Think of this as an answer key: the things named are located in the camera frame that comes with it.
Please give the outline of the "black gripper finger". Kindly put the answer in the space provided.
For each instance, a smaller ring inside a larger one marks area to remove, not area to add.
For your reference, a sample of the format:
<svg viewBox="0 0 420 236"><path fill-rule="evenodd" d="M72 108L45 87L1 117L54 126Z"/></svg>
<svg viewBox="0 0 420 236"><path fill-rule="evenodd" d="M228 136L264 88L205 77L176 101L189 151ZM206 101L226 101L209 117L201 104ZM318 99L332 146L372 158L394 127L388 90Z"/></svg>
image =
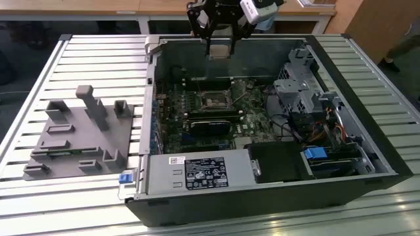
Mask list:
<svg viewBox="0 0 420 236"><path fill-rule="evenodd" d="M236 42L242 38L249 38L256 25L252 25L248 22L246 17L241 11L232 11L229 14L232 28L229 55L233 55Z"/></svg>
<svg viewBox="0 0 420 236"><path fill-rule="evenodd" d="M209 55L212 36L212 6L205 1L188 2L186 16L192 35L205 42L205 55Z"/></svg>

